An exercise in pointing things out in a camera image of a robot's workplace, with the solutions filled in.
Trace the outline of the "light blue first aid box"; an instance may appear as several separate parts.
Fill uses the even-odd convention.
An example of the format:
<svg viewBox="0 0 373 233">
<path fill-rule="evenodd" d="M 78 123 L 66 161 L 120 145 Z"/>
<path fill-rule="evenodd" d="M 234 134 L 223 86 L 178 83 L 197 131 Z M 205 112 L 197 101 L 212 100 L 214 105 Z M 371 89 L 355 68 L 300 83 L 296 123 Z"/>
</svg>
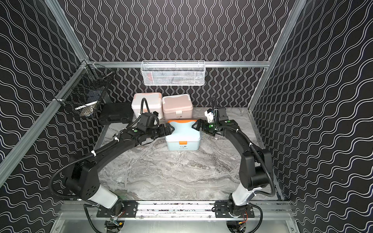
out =
<svg viewBox="0 0 373 233">
<path fill-rule="evenodd" d="M 198 150 L 200 147 L 200 132 L 192 126 L 195 119 L 170 120 L 168 123 L 174 128 L 171 135 L 166 136 L 166 143 L 170 151 Z"/>
</svg>

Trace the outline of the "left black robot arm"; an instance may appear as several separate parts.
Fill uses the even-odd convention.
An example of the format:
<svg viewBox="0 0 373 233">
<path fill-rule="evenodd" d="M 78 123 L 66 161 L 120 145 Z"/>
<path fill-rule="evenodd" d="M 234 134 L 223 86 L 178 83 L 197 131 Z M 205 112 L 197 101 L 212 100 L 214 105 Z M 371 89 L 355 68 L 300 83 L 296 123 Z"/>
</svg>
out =
<svg viewBox="0 0 373 233">
<path fill-rule="evenodd" d="M 159 122 L 158 112 L 150 111 L 145 98 L 141 100 L 141 108 L 146 110 L 141 110 L 140 116 L 114 135 L 112 141 L 79 159 L 73 159 L 53 174 L 48 183 L 51 194 L 64 200 L 80 199 L 118 215 L 123 210 L 122 199 L 101 185 L 99 171 L 124 152 L 146 145 L 148 139 L 154 141 L 171 135 L 175 130 L 169 123 Z M 60 194 L 53 186 L 62 172 L 65 173 L 65 186 L 72 195 Z"/>
</svg>

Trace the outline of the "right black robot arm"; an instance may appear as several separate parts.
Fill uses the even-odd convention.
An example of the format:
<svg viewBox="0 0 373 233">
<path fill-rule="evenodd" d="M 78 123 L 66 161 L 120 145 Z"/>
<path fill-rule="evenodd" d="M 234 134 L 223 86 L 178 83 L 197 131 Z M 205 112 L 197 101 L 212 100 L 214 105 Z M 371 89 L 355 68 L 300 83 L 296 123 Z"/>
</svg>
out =
<svg viewBox="0 0 373 233">
<path fill-rule="evenodd" d="M 240 129 L 238 123 L 229 119 L 226 108 L 218 107 L 217 97 L 213 97 L 212 107 L 206 111 L 206 118 L 206 120 L 197 120 L 192 128 L 210 136 L 225 137 L 241 156 L 240 184 L 228 198 L 228 213 L 233 217 L 240 216 L 255 195 L 275 196 L 276 187 L 272 176 L 270 152 L 253 143 Z"/>
</svg>

